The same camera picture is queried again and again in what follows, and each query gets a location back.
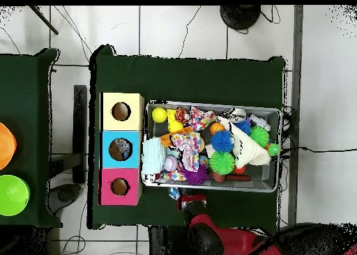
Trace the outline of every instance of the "gray plastic bin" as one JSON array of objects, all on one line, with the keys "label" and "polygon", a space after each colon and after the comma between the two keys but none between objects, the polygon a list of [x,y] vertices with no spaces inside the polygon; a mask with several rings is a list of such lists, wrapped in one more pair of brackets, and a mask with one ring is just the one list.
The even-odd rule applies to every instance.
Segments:
[{"label": "gray plastic bin", "polygon": [[[263,107],[242,107],[231,105],[208,105],[201,103],[190,102],[167,102],[165,104],[158,104],[155,101],[147,102],[146,111],[147,117],[145,118],[147,130],[144,133],[144,140],[152,137],[161,137],[168,132],[167,121],[164,123],[155,123],[152,119],[151,112],[156,107],[163,107],[164,109],[176,109],[182,107],[187,111],[191,106],[195,106],[203,111],[212,110],[216,115],[221,116],[223,111],[228,111],[232,107],[244,109],[247,116],[254,114],[258,117],[264,118],[271,126],[269,132],[270,138],[276,140],[278,144],[281,144],[281,130],[282,130],[282,112],[279,109],[269,109]],[[204,139],[205,144],[210,144],[211,135],[209,133],[209,126],[199,132]],[[250,181],[234,181],[225,180],[223,183],[217,183],[213,179],[206,180],[203,185],[189,185],[185,181],[175,181],[159,178],[154,183],[145,183],[148,186],[160,186],[160,187],[186,187],[205,190],[234,190],[242,192],[274,192],[278,187],[278,174],[280,168],[280,157],[273,157],[269,165],[253,166],[246,165],[245,173],[250,176]]]}]

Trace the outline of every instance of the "yellow box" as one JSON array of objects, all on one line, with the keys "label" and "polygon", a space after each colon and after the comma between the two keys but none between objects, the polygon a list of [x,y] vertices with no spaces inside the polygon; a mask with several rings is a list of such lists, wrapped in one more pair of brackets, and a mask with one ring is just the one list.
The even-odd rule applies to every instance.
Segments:
[{"label": "yellow box", "polygon": [[144,99],[140,94],[106,92],[102,95],[104,130],[142,130],[142,121],[144,118]]}]

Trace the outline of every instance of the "white ball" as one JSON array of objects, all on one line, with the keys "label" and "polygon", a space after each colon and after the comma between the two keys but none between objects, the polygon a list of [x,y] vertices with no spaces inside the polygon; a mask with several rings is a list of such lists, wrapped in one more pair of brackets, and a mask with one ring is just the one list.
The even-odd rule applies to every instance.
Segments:
[{"label": "white ball", "polygon": [[177,168],[177,159],[171,155],[166,157],[164,169],[168,172],[175,171]]}]

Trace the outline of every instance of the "pink box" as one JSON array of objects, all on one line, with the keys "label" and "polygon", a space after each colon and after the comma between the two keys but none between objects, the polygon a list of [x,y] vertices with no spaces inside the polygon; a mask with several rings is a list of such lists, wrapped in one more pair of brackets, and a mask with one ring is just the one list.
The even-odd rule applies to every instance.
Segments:
[{"label": "pink box", "polygon": [[[129,189],[124,196],[117,195],[112,191],[112,183],[117,178],[126,180]],[[136,206],[142,195],[142,182],[138,168],[104,168],[102,169],[102,183],[99,191],[99,205],[127,205]]]}]

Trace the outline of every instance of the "dark green tablecloth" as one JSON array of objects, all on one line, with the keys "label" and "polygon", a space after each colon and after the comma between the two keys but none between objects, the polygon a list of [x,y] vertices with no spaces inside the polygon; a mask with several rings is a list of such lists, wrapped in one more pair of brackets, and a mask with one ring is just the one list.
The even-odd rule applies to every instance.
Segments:
[{"label": "dark green tablecloth", "polygon": [[[145,100],[282,108],[284,59],[197,60],[112,56],[102,46],[91,57],[89,225],[184,225],[176,202],[163,187],[144,187],[137,206],[98,205],[99,92],[140,93]],[[213,221],[221,227],[276,228],[274,193],[197,190],[206,195]]]},{"label": "dark green tablecloth", "polygon": [[18,215],[0,215],[0,224],[59,226],[47,209],[49,176],[48,78],[56,49],[35,56],[0,54],[0,122],[15,135],[17,150],[0,175],[12,174],[30,187],[27,207]]}]

